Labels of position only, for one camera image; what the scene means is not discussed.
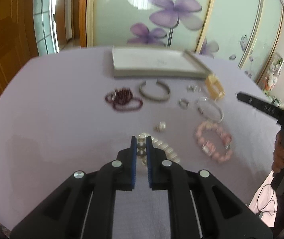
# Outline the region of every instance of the bracelet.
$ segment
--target bracelet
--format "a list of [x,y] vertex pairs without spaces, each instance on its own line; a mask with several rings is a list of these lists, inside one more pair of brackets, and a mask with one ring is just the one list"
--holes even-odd
[[[220,119],[212,119],[211,117],[207,116],[205,113],[204,113],[204,110],[201,108],[201,106],[199,105],[200,102],[207,102],[207,103],[210,103],[211,105],[213,105],[217,110],[218,112],[220,113],[221,115],[221,118]],[[201,97],[197,100],[197,109],[198,111],[207,119],[210,119],[214,122],[217,122],[217,123],[221,123],[223,118],[224,118],[224,113],[223,113],[223,110],[217,105],[217,103],[215,101],[213,101],[212,99],[210,98],[207,98],[207,97]]]
[[[202,133],[206,130],[215,131],[219,137],[222,139],[223,145],[225,146],[226,154],[222,156],[219,152],[216,152],[216,147],[214,143],[209,140],[205,140],[202,136]],[[232,154],[233,150],[231,149],[231,134],[224,132],[222,126],[219,126],[217,123],[211,123],[209,121],[203,121],[196,129],[194,136],[197,138],[197,144],[202,148],[202,151],[208,156],[212,157],[214,160],[219,163],[228,161]]]
[[170,94],[171,94],[171,90],[170,90],[170,87],[165,82],[159,81],[159,80],[156,81],[156,85],[161,86],[167,92],[167,94],[164,97],[156,97],[156,96],[147,94],[146,92],[143,91],[143,88],[144,88],[145,85],[146,85],[146,81],[141,83],[140,84],[140,88],[139,88],[140,94],[143,97],[145,97],[145,98],[147,98],[147,99],[149,99],[151,101],[156,101],[156,102],[165,102],[165,101],[169,100]]
[[205,85],[213,100],[216,101],[225,96],[224,88],[216,75],[209,74],[205,79]]
[[[142,133],[138,136],[138,151],[137,151],[137,157],[139,159],[142,159],[142,163],[144,166],[147,165],[147,157],[146,157],[146,138],[150,136],[148,133]],[[168,144],[164,143],[163,141],[155,138],[152,136],[152,144],[154,147],[157,147],[159,149],[162,149],[165,151],[165,155],[167,159],[179,163],[181,160],[177,157],[177,153],[174,152],[173,148],[171,148]]]
[[[114,110],[118,112],[133,112],[138,111],[143,106],[143,101],[140,98],[135,98],[129,88],[116,89],[105,96],[105,101],[112,104]],[[131,101],[138,101],[139,105],[135,107],[124,107]]]

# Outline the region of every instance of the wooden door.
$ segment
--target wooden door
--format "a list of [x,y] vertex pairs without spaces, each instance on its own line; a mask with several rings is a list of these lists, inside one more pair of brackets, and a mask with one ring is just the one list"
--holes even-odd
[[66,46],[66,27],[65,27],[65,0],[57,0],[55,5],[55,23],[57,28],[57,39],[59,49]]
[[74,39],[80,38],[79,4],[80,4],[80,0],[73,0]]
[[31,58],[23,6],[24,0],[0,0],[0,95]]

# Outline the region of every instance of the silver bangle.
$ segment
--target silver bangle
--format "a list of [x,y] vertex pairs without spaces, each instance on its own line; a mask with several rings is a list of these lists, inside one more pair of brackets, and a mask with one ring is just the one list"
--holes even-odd
[[[220,113],[221,115],[221,118],[220,119],[212,119],[211,117],[205,115],[204,113],[204,110],[201,108],[201,106],[199,105],[199,102],[208,102],[210,103],[211,105],[213,105],[217,110],[218,112]],[[207,119],[210,119],[216,123],[221,123],[223,118],[224,118],[224,113],[223,113],[223,110],[217,105],[217,103],[215,101],[213,101],[212,99],[210,98],[207,98],[207,97],[201,97],[197,100],[197,109],[198,111]]]
[[153,95],[150,95],[150,94],[147,94],[146,92],[143,91],[143,88],[144,86],[146,85],[146,81],[144,81],[143,83],[140,84],[140,88],[139,88],[139,91],[140,91],[140,94],[151,100],[151,101],[156,101],[156,102],[166,102],[169,100],[170,98],[170,94],[171,94],[171,90],[170,90],[170,87],[163,81],[160,81],[160,80],[157,80],[156,81],[156,85],[159,85],[161,86],[166,92],[167,94],[163,97],[156,97],[156,96],[153,96]]

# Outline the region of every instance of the dark red bead bracelet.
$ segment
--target dark red bead bracelet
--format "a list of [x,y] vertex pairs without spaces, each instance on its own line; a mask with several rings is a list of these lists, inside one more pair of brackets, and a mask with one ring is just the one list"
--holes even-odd
[[[119,112],[134,112],[138,111],[143,106],[143,101],[140,98],[135,98],[129,88],[116,89],[105,96],[105,101],[112,104],[113,109]],[[135,107],[124,107],[131,101],[138,101],[139,105]]]

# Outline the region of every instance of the glass panel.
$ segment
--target glass panel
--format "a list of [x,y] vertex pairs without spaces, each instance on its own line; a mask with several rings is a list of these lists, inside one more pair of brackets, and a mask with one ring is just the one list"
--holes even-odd
[[38,51],[39,51],[39,56],[43,56],[43,55],[47,55],[47,48],[46,48],[46,43],[43,40],[39,41],[37,43],[37,46],[38,46]]
[[55,37],[55,47],[56,47],[57,53],[59,53],[60,49],[59,49],[59,45],[58,45],[57,25],[56,25],[55,21],[53,21],[53,31],[54,31],[54,37]]
[[46,37],[46,43],[47,43],[48,53],[54,54],[53,41],[51,35]]
[[201,54],[240,62],[252,34],[259,0],[215,0]]
[[53,34],[53,33],[51,33],[51,39],[52,39],[52,41],[53,41],[53,50],[54,50],[54,52],[56,53],[57,50],[56,50],[56,46],[55,46],[55,39],[54,39],[54,34]]
[[41,0],[33,0],[33,14],[41,12]]
[[52,4],[50,0],[50,9],[49,9],[49,17],[50,17],[50,31],[53,33],[53,20],[52,20]]
[[50,0],[42,0],[42,6],[43,6],[44,12],[49,11],[49,2],[50,2]]
[[94,0],[94,45],[171,41],[172,48],[195,50],[209,1]]
[[255,44],[242,68],[253,80],[258,78],[271,54],[280,26],[281,12],[280,0],[265,0]]
[[48,12],[43,14],[43,25],[44,25],[44,34],[45,36],[47,36],[51,33],[50,16]]
[[34,21],[34,32],[36,34],[36,41],[38,42],[40,39],[44,38],[42,15],[41,14],[34,15],[33,21]]
[[55,5],[57,0],[51,0],[52,13],[55,15]]

